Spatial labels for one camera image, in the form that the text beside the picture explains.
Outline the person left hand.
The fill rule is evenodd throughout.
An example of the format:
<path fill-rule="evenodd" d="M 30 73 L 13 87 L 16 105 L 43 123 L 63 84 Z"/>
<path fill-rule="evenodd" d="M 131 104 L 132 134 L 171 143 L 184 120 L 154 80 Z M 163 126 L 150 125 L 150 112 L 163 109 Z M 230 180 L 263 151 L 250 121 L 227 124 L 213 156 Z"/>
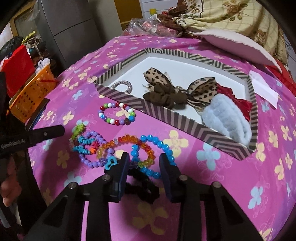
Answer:
<path fill-rule="evenodd" d="M 4 205 L 9 207 L 22 192 L 22 188 L 17 178 L 15 161 L 12 156 L 7 165 L 7 173 L 7 178 L 1 184 L 1 196 Z"/>

